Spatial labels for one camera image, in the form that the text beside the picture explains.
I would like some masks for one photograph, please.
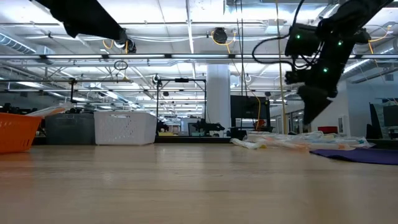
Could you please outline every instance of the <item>purple mat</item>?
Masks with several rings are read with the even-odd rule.
[[[398,150],[387,149],[354,149],[351,151],[318,149],[312,154],[350,162],[370,164],[398,165]]]

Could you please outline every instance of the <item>white wall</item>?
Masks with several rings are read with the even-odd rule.
[[[346,124],[346,134],[350,135],[350,114],[348,111],[346,82],[340,82],[337,86],[337,90],[338,95],[336,98],[332,99],[333,102],[311,122],[312,131],[318,131],[318,127],[321,126],[338,126],[338,118],[340,116],[346,116],[348,118],[348,124]]]
[[[384,83],[381,78],[375,78],[348,84],[347,92],[351,135],[365,136],[366,125],[371,124],[369,104],[382,103],[382,98],[398,98],[398,80]]]

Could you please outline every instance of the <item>black monitor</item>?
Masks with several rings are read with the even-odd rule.
[[[267,120],[267,126],[271,124],[269,113],[269,100],[259,97],[261,102],[260,119]],[[254,96],[231,96],[231,125],[236,126],[236,118],[257,119],[259,116],[259,101]]]
[[[398,126],[398,105],[383,107],[383,114],[386,127]]]

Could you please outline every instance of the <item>plastic container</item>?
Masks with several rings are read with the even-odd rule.
[[[30,149],[41,117],[0,113],[0,153]]]
[[[338,134],[338,130],[337,130],[336,126],[318,127],[318,131],[322,131],[324,134],[331,134],[331,133]]]
[[[157,118],[145,112],[95,112],[97,145],[145,145],[155,142]]]
[[[95,145],[93,114],[56,114],[45,118],[47,144]]]

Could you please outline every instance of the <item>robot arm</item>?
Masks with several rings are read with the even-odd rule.
[[[294,69],[286,73],[286,83],[304,82],[298,94],[305,103],[304,123],[313,121],[330,103],[327,98],[337,95],[337,84],[355,44],[367,44],[370,35],[362,28],[374,15],[393,0],[350,0],[340,6],[318,27],[294,24],[286,45],[286,56],[295,60],[318,55],[309,70]]]
[[[135,43],[128,38],[123,29],[101,6],[97,0],[29,0],[49,9],[51,15],[63,26],[68,35],[75,38],[78,34],[95,35],[113,39],[117,47],[128,53],[136,53]]]

